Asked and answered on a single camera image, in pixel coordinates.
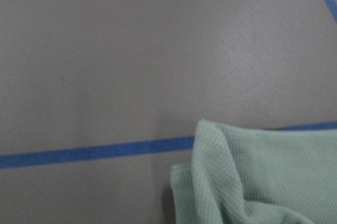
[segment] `cloth fold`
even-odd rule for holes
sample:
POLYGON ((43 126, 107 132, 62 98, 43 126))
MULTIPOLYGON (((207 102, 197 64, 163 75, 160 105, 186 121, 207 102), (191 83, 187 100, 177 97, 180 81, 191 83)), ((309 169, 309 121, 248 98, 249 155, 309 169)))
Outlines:
POLYGON ((337 221, 337 130, 269 131, 202 120, 171 172, 177 224, 337 221))

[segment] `gray floor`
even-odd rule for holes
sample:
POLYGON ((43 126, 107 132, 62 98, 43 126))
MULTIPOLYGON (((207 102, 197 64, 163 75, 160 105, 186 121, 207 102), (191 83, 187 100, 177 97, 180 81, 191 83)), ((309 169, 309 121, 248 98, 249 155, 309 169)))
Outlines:
MULTIPOLYGON (((0 0, 0 155, 337 120, 324 0, 0 0)), ((1 223, 174 223, 190 151, 0 170, 1 223)))

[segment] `light green towel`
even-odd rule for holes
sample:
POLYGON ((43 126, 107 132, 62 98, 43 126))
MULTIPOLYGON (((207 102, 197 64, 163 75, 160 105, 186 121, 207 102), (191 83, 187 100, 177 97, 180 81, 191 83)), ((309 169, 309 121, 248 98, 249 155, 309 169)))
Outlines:
POLYGON ((192 164, 171 173, 177 224, 336 224, 337 130, 202 120, 192 164))

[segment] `folded cloth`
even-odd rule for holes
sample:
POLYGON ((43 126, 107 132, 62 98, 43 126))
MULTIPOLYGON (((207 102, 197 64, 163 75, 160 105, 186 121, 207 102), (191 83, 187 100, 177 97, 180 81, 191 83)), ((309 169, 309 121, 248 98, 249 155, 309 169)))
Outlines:
POLYGON ((202 120, 175 165, 177 224, 337 223, 337 130, 242 129, 202 120))

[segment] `mint green fabric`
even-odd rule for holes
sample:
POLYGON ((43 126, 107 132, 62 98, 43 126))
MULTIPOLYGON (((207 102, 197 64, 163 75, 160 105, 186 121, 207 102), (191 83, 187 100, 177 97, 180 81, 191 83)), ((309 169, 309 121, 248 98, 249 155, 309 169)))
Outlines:
POLYGON ((171 172, 177 224, 337 223, 337 130, 242 129, 202 120, 171 172))

